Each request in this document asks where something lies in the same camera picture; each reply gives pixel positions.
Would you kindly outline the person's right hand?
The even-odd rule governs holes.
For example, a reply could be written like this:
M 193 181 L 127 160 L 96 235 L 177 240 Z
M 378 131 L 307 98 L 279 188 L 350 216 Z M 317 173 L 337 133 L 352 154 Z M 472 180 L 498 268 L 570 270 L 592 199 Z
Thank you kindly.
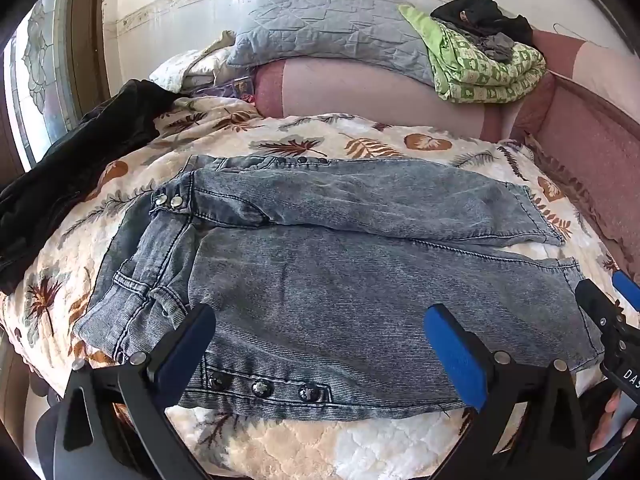
M 606 402 L 598 426 L 593 431 L 590 439 L 590 452 L 597 452 L 601 448 L 605 448 L 616 434 L 619 434 L 620 438 L 625 440 L 634 432 L 639 419 L 629 414 L 625 415 L 620 408 L 620 402 L 626 399 L 626 394 L 617 389 L 610 397 L 610 400 Z

